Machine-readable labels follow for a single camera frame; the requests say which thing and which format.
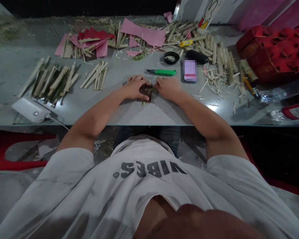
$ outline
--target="right hand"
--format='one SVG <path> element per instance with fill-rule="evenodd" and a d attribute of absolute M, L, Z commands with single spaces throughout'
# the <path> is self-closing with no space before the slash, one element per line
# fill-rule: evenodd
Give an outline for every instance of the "right hand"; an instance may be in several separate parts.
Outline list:
<path fill-rule="evenodd" d="M 183 92 L 180 82 L 176 77 L 157 77 L 156 84 L 153 87 L 158 90 L 163 98 L 170 101 L 175 101 L 179 97 L 179 94 Z"/>

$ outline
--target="table top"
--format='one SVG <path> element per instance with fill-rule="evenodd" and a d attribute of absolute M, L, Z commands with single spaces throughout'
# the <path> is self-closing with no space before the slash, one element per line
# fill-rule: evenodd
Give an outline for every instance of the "table top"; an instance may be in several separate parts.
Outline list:
<path fill-rule="evenodd" d="M 156 76 L 150 75 L 146 69 L 169 69 L 176 70 L 176 76 L 181 77 L 181 61 L 169 66 L 163 62 L 164 52 L 155 52 L 148 55 L 140 61 L 133 61 L 123 49 L 117 57 L 118 51 L 108 49 L 108 55 L 100 59 L 90 61 L 89 64 L 80 59 L 65 59 L 54 55 L 59 44 L 59 40 L 53 34 L 50 28 L 50 22 L 53 28 L 62 38 L 64 33 L 69 33 L 71 27 L 68 22 L 74 21 L 74 18 L 68 18 L 67 22 L 59 19 L 35 19 L 27 20 L 25 27 L 21 28 L 19 38 L 4 44 L 0 44 L 0 126 L 31 124 L 29 120 L 18 114 L 11 108 L 11 105 L 17 100 L 16 95 L 21 90 L 23 84 L 37 65 L 40 58 L 51 56 L 51 63 L 71 66 L 74 61 L 81 64 L 78 70 L 80 78 L 70 89 L 70 93 L 65 97 L 63 105 L 57 104 L 55 108 L 43 104 L 53 113 L 55 117 L 66 125 L 72 125 L 89 108 L 98 103 L 110 92 L 120 88 L 127 77 L 135 74 L 143 74 L 152 83 L 156 81 Z M 211 28 L 211 34 L 215 36 L 217 42 L 223 41 L 224 47 L 229 47 L 234 57 L 237 56 L 235 43 L 242 36 L 242 33 L 236 32 L 229 27 Z M 108 62 L 108 70 L 104 89 L 94 91 L 93 86 L 88 89 L 80 89 L 84 81 L 85 73 L 88 74 L 95 65 L 103 60 Z M 206 81 L 206 77 L 201 69 L 198 69 L 197 84 L 181 83 L 183 89 L 191 95 L 200 95 L 203 98 L 202 104 L 218 113 L 230 125 L 299 125 L 299 120 L 289 120 L 280 123 L 273 122 L 269 117 L 271 110 L 281 108 L 281 104 L 264 105 L 256 101 L 248 92 L 246 97 L 238 98 L 240 93 L 238 89 L 231 87 L 221 87 L 223 98 L 215 95 L 208 87 L 198 94 Z M 234 114 L 234 102 L 236 102 L 236 113 Z M 45 120 L 40 125 L 51 125 L 52 121 Z M 182 109 L 178 106 L 164 100 L 159 94 L 153 93 L 151 103 L 142 106 L 141 102 L 136 100 L 124 101 L 119 109 L 110 119 L 108 125 L 192 125 Z"/>

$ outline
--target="person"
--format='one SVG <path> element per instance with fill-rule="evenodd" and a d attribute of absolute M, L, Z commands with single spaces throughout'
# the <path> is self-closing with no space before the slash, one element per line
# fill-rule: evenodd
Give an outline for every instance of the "person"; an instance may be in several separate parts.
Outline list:
<path fill-rule="evenodd" d="M 95 166 L 94 139 L 123 100 L 148 100 L 139 92 L 144 84 L 142 75 L 130 77 L 78 119 L 1 223 L 0 238 L 299 239 L 299 220 L 232 128 L 176 78 L 158 77 L 154 87 L 206 138 L 207 171 L 145 134 L 119 139 Z"/>

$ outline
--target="red chair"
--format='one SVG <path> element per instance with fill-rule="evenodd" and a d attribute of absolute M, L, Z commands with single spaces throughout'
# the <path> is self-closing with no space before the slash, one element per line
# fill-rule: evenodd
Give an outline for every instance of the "red chair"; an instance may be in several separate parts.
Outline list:
<path fill-rule="evenodd" d="M 0 130 L 0 170 L 20 171 L 31 168 L 44 167 L 47 161 L 10 162 L 4 155 L 7 149 L 19 142 L 54 139 L 53 134 L 13 133 Z"/>
<path fill-rule="evenodd" d="M 246 151 L 246 154 L 247 154 L 250 162 L 258 169 L 258 171 L 261 174 L 261 176 L 264 178 L 264 180 L 266 180 L 266 182 L 269 185 L 299 195 L 299 187 L 294 186 L 292 184 L 285 183 L 285 182 L 280 181 L 280 180 L 271 179 L 271 178 L 266 177 L 266 175 L 264 175 L 262 173 L 262 171 L 260 170 L 260 168 L 256 165 L 255 161 L 253 160 L 253 157 L 252 157 L 252 154 L 251 154 L 251 152 L 249 150 L 248 144 L 247 144 L 247 142 L 245 141 L 245 139 L 243 137 L 240 137 L 240 142 L 242 143 L 243 148 Z"/>

